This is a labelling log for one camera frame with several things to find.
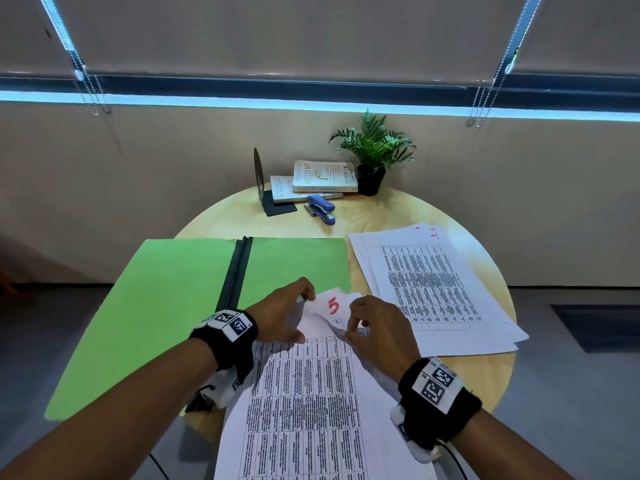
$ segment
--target book cover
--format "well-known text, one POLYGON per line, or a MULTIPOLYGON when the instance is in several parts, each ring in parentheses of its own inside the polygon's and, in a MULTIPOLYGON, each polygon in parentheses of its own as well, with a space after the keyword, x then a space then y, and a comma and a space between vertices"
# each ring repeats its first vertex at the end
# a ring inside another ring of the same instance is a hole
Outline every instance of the book cover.
POLYGON ((293 192, 293 177, 271 176, 271 193, 276 203, 304 202, 309 195, 318 194, 324 199, 342 198, 341 192, 293 192))
POLYGON ((298 160, 293 168, 293 192, 357 192, 351 163, 298 160))

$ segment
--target wristband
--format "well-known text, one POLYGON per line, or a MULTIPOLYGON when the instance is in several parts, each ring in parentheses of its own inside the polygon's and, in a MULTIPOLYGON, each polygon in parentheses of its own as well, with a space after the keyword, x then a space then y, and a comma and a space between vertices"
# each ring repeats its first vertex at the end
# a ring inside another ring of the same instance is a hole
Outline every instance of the wristband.
POLYGON ((216 357, 218 370, 236 366, 238 383, 253 369, 252 346, 258 337, 258 325, 247 312, 222 310, 207 317, 193 329, 189 338, 201 339, 216 357))
POLYGON ((451 441, 482 408, 480 398, 437 357, 416 361, 400 379, 398 391, 406 411, 404 431, 427 450, 432 450, 437 440, 451 441))

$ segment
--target gray floor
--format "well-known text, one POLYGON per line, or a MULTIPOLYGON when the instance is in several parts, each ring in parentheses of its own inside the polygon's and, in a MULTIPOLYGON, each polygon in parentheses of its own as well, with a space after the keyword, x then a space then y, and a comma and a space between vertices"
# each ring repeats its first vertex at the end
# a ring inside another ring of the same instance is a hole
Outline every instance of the gray floor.
MULTIPOLYGON (((46 289, 23 305, 0 296, 0 467, 55 424, 43 414, 84 327, 108 289, 46 289)), ((531 339, 494 411, 580 480, 640 475, 640 355, 585 354, 551 303, 640 303, 640 291, 512 290, 531 339)), ((214 454, 176 420, 154 454, 172 480, 213 477, 214 454)), ((161 479, 147 460, 136 480, 161 479)))

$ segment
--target wall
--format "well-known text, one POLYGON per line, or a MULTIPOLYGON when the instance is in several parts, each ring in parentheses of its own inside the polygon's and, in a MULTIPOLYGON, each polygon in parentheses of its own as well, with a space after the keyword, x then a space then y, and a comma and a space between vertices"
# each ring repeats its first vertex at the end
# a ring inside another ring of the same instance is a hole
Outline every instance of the wall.
MULTIPOLYGON (((114 282, 144 239, 297 158, 338 159, 357 114, 0 104, 0 263, 19 281, 114 282)), ((418 161, 387 183, 457 219, 511 285, 640 286, 637 123, 390 115, 418 161)))

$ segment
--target wooden tabletop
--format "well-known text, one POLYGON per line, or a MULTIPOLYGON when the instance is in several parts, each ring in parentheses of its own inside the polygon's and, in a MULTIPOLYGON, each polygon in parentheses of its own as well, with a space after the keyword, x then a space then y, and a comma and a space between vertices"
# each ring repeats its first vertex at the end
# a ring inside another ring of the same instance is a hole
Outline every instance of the wooden tabletop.
MULTIPOLYGON (((351 290, 369 294, 371 290, 358 265, 348 239, 351 232, 373 232, 397 229, 427 222, 449 233, 456 249, 465 257, 480 281, 502 309, 516 321, 509 290, 500 270, 482 245, 464 227, 434 206, 404 192, 382 187, 375 197, 347 194, 333 200, 335 225, 325 225, 312 218, 296 204, 297 212, 267 217, 258 200, 256 187, 238 192, 206 209, 192 220, 176 238, 217 237, 238 239, 251 237, 343 237, 347 239, 347 258, 351 274, 351 290)), ((443 362, 459 374, 465 386, 480 396, 487 411, 498 404, 513 370, 515 353, 444 357, 443 362)), ((188 413, 185 419, 210 443, 220 441, 223 416, 218 413, 188 413)))

